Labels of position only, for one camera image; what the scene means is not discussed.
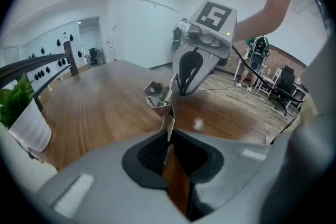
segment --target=ceiling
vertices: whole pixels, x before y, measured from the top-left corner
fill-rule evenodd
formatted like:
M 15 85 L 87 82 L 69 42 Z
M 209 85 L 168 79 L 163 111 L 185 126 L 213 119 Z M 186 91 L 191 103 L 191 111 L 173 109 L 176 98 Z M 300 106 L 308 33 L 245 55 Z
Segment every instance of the ceiling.
M 79 30 L 90 27 L 99 27 L 98 17 L 80 20 L 79 22 L 81 22 L 80 24 L 78 24 Z

